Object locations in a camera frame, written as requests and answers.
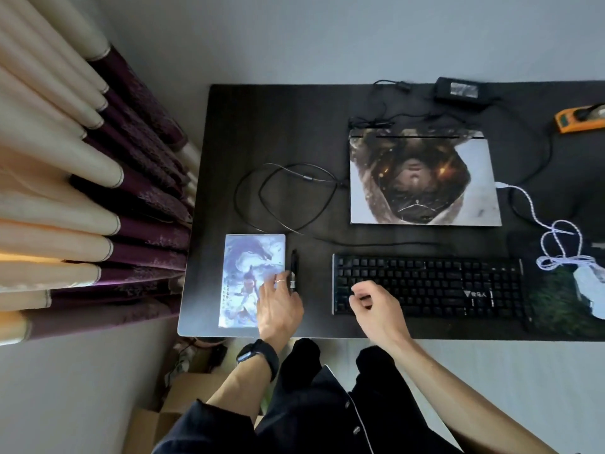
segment person's left hand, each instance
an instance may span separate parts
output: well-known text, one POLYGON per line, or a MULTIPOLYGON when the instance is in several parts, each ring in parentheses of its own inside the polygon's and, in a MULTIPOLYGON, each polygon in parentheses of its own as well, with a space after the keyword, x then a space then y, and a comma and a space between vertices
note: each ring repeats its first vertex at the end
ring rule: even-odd
POLYGON ((260 288, 256 320, 260 338, 279 353, 303 320, 303 301, 288 291, 288 274, 272 275, 260 288))

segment pen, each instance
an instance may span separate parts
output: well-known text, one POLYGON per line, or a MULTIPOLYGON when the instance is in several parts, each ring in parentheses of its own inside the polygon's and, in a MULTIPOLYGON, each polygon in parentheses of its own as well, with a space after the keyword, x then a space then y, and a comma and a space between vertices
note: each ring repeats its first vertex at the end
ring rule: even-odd
POLYGON ((290 257, 290 293, 297 290, 298 253, 294 249, 290 257))

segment keyboard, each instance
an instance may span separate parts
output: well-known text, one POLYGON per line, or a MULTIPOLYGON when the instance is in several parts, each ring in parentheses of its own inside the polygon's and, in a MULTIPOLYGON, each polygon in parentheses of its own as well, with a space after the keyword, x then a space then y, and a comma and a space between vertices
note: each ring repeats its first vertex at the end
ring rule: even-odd
POLYGON ((333 255, 332 313, 352 314, 351 287, 373 280, 395 297, 406 316, 524 319, 519 259, 333 255))

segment black desk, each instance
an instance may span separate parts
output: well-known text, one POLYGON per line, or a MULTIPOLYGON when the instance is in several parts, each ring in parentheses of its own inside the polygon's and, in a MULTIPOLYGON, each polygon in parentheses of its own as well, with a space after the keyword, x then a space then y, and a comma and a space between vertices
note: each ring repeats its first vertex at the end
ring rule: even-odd
MULTIPOLYGON (((430 85, 415 86, 409 95, 394 88, 369 85, 341 86, 231 86, 210 90, 201 158, 199 186, 193 217, 193 236, 187 264, 185 291, 178 325, 183 336, 255 336, 255 329, 218 327, 225 234, 254 233, 235 214, 232 196, 238 180, 264 162, 315 163, 339 178, 349 177, 348 118, 378 116, 383 103, 388 114, 425 113, 435 104, 428 99, 430 85)), ((554 114, 564 108, 605 101, 605 82, 502 83, 496 95, 523 116, 525 123, 546 134, 554 114)), ((491 107, 470 117, 480 123, 489 140, 496 180, 515 184, 533 171, 546 155, 546 137, 538 138, 514 114, 491 107)), ((409 127, 419 127, 409 119, 409 127)), ((443 119, 435 125, 453 125, 443 119)), ((605 132, 556 136, 551 165, 527 186, 543 220, 566 217, 577 198, 603 190, 605 132)), ((243 188, 239 204, 250 220, 282 234, 283 229, 265 213, 256 197, 264 174, 253 175, 243 188)), ((276 175, 266 190, 269 202, 286 223, 303 223, 313 216, 329 193, 316 184, 276 175)), ((349 192, 339 190, 328 210, 309 230, 351 243, 420 240, 449 242, 460 256, 507 257, 506 235, 528 227, 513 216, 504 192, 499 192, 501 228, 438 226, 380 226, 349 223, 349 192)), ((519 208, 526 209, 523 200, 519 208)), ((602 212, 581 211, 576 223, 585 231, 603 223, 602 212)), ((299 292, 305 317, 296 336, 312 338, 364 337, 354 317, 331 314, 331 255, 346 249, 296 235, 287 237, 287 254, 300 254, 299 292)), ((357 252, 374 255, 437 255, 432 247, 370 247, 357 252)), ((408 319, 416 338, 536 339, 513 321, 408 319)))

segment curtain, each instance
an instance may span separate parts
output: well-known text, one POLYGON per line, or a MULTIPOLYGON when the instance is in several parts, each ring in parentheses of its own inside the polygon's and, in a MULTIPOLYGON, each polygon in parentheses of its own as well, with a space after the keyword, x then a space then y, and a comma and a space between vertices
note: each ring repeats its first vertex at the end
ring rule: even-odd
POLYGON ((178 315, 199 166, 69 0, 0 0, 0 344, 178 315))

